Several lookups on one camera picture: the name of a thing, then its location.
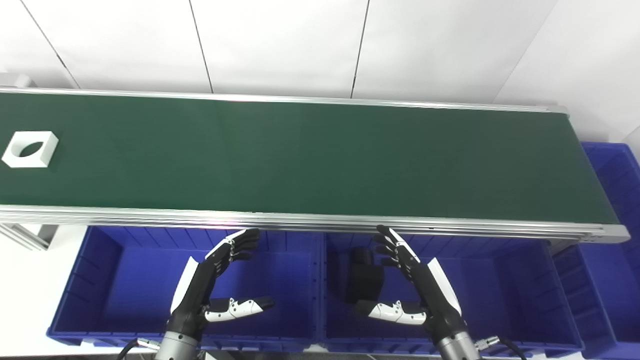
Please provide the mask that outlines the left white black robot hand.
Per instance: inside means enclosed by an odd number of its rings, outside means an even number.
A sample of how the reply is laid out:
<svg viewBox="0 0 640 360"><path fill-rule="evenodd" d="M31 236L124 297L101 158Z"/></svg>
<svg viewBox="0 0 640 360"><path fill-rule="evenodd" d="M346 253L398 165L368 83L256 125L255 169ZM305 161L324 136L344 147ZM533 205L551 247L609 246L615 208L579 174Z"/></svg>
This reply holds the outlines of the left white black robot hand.
<svg viewBox="0 0 640 360"><path fill-rule="evenodd" d="M258 246L258 228L226 235L201 260L190 257L174 291L166 336L201 341L211 322L227 322L265 312L275 306L271 296L211 298L217 279L235 261L249 260Z"/></svg>

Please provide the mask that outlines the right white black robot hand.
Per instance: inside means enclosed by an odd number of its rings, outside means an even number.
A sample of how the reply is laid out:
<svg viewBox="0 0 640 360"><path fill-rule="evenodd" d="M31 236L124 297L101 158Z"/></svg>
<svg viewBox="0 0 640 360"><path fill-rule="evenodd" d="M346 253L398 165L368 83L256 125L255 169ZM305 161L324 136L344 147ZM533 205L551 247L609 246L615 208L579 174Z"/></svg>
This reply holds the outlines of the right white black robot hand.
<svg viewBox="0 0 640 360"><path fill-rule="evenodd" d="M434 344L446 338L457 339L468 335L468 326L455 292L448 282L436 258L422 262L413 248L393 228L383 224L376 226L375 249L386 255L382 262L400 270L414 286L420 301L404 305L373 300L359 300L355 311L361 315L398 324L422 326Z"/></svg>

